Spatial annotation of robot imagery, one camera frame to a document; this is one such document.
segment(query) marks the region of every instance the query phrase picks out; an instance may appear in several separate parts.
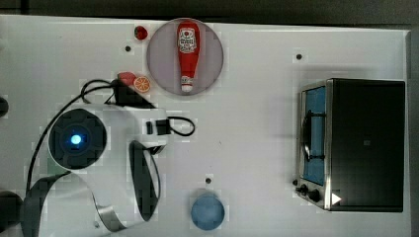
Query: oven knob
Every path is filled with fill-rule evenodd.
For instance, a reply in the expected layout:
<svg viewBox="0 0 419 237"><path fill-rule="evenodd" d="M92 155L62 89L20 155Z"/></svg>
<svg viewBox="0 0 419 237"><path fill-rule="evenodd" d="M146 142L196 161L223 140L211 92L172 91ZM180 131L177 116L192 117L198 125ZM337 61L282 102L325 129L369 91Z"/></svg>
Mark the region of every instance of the oven knob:
<svg viewBox="0 0 419 237"><path fill-rule="evenodd" d="M308 187L306 185L301 185L299 188L296 188L295 190L299 192L302 196L306 196L308 192Z"/></svg>
<svg viewBox="0 0 419 237"><path fill-rule="evenodd" d="M314 202L318 202L320 201L320 192L318 190L313 190L308 192L308 197L314 201Z"/></svg>

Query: oven door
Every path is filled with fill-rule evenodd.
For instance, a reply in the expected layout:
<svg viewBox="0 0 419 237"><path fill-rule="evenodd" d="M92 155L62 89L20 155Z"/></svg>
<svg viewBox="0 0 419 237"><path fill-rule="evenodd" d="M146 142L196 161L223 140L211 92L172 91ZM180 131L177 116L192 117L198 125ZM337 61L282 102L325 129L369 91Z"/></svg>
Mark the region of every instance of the oven door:
<svg viewBox="0 0 419 237"><path fill-rule="evenodd" d="M298 195L328 209L327 187L327 91L326 82L305 87L300 93Z"/></svg>

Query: small red object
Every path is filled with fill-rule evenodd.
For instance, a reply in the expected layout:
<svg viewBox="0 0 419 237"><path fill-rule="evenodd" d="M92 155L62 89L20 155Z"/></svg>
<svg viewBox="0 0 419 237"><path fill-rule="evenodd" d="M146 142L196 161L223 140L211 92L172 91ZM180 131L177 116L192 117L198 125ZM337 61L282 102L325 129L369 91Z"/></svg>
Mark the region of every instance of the small red object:
<svg viewBox="0 0 419 237"><path fill-rule="evenodd" d="M179 24L177 41L182 91L191 92L201 49L200 29L198 25L190 20Z"/></svg>
<svg viewBox="0 0 419 237"><path fill-rule="evenodd" d="M134 31L134 34L135 34L135 37L136 37L137 40L144 40L148 36L147 30L142 26L136 27L135 31Z"/></svg>
<svg viewBox="0 0 419 237"><path fill-rule="evenodd" d="M120 73L118 73L118 79L123 81L128 86L133 85L133 81L135 80L135 78L136 78L136 76L132 72L120 72Z"/></svg>

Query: white surface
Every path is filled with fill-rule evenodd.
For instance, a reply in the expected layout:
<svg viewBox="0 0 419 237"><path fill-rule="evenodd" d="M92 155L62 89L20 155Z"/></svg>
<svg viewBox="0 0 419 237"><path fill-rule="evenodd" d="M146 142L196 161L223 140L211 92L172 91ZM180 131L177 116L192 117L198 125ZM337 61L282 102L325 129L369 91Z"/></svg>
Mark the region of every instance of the white surface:
<svg viewBox="0 0 419 237"><path fill-rule="evenodd" d="M136 24L151 36L163 22L0 18L0 36L8 42L0 52L0 95L7 95L11 108L0 119L1 188L24 193L41 127L86 80L114 78L124 70L147 75L147 40L134 39ZM189 138L173 136L157 157L163 181L158 214L115 236L410 236L407 156L402 213L324 212L297 197L291 185L297 89L331 77L405 80L406 32L209 26L225 57L213 87L183 98L153 84L147 94L169 116L192 118L197 131ZM207 176L228 209L227 220L213 232L197 229L189 218Z"/></svg>

